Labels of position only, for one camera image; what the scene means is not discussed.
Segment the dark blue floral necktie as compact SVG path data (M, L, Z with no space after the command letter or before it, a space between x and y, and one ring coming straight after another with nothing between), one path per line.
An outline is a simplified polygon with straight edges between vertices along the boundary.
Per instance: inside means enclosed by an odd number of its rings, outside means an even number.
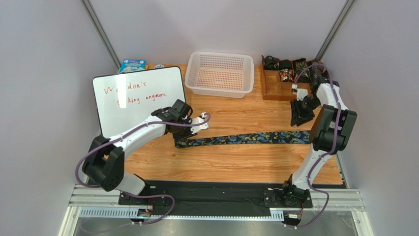
M176 148L240 144L309 144L309 131L271 131L176 141Z

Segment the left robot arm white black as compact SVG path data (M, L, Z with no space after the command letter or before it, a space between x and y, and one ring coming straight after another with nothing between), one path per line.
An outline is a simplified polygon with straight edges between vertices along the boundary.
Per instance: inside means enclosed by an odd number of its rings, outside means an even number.
M124 164L127 157L148 142L172 133L176 141L195 136L203 129L208 129L209 115L202 113L191 118L192 108L181 100L173 106L160 108L138 126L118 135L106 138L95 137L89 152L76 167L76 176L82 171L94 182L94 187L109 192L118 190L140 195L148 185L141 177L126 173Z

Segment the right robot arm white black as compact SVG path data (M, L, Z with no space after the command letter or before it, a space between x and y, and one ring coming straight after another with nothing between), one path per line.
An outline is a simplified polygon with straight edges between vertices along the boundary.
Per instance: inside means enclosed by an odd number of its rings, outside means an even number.
M312 79L310 94L301 97L303 90L296 85L292 90L297 98L290 102L291 125L315 122L309 132L307 156L283 184L280 199L288 207L301 206L308 200L315 177L330 158L345 149L358 117L343 103L339 83L328 72Z

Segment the white plastic perforated basket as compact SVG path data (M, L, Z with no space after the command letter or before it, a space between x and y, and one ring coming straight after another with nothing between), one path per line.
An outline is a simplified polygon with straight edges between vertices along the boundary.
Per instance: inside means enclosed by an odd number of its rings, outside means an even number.
M184 84L197 95L244 98L254 87L255 65L248 55L193 52Z

